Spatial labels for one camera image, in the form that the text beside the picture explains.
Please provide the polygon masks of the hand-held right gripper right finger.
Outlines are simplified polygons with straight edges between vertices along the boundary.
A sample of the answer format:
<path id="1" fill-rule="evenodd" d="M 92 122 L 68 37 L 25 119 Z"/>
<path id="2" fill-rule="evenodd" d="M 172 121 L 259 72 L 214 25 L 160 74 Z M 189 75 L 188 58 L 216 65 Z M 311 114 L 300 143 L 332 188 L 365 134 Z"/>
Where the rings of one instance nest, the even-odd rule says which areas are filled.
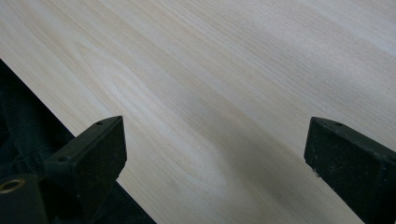
<path id="1" fill-rule="evenodd" d="M 345 124 L 310 120 L 305 162 L 365 224 L 396 224 L 396 152 Z"/>

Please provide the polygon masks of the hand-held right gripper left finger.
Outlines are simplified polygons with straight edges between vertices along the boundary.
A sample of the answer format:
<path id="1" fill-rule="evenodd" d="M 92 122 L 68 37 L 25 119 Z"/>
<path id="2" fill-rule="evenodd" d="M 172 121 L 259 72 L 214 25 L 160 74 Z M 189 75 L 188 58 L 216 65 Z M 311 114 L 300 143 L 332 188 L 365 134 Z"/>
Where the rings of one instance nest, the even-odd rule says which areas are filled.
<path id="1" fill-rule="evenodd" d="M 95 218 L 127 161 L 123 118 L 95 122 L 44 161 L 47 178 L 77 203 L 84 224 Z"/>

